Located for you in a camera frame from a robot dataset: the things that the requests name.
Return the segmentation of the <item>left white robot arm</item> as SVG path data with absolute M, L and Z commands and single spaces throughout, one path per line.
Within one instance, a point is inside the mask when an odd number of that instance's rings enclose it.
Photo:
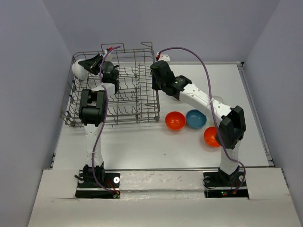
M 84 125 L 86 136 L 86 164 L 78 179 L 99 187 L 105 181 L 104 160 L 101 154 L 101 133 L 107 118 L 108 98 L 119 91 L 119 66 L 109 57 L 98 54 L 87 60 L 78 60 L 73 70 L 79 66 L 80 73 L 100 76 L 100 85 L 93 89 L 83 89 L 80 97 L 79 118 Z

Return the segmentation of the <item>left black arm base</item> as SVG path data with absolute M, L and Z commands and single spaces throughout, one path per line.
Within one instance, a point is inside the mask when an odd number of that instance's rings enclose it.
M 119 199 L 120 198 L 120 173 L 105 172 L 105 179 L 99 183 L 95 181 L 93 175 L 88 180 L 83 180 L 83 171 L 80 170 L 76 177 L 77 186 L 75 197 L 78 199 Z

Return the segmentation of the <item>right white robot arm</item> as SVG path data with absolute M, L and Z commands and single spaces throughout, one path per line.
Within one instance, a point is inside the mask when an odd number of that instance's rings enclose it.
M 218 180 L 230 185 L 237 180 L 242 163 L 238 160 L 239 147 L 246 131 L 244 110 L 240 106 L 230 107 L 206 94 L 185 76 L 175 76 L 166 61 L 160 60 L 150 66 L 152 88 L 186 103 L 213 119 L 215 139 L 221 147 Z

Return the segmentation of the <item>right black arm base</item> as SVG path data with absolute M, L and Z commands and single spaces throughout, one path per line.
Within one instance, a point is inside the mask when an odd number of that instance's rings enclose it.
M 202 184 L 205 188 L 205 198 L 249 198 L 247 184 L 243 180 L 243 172 L 240 171 L 231 182 L 224 182 L 218 172 L 204 172 Z

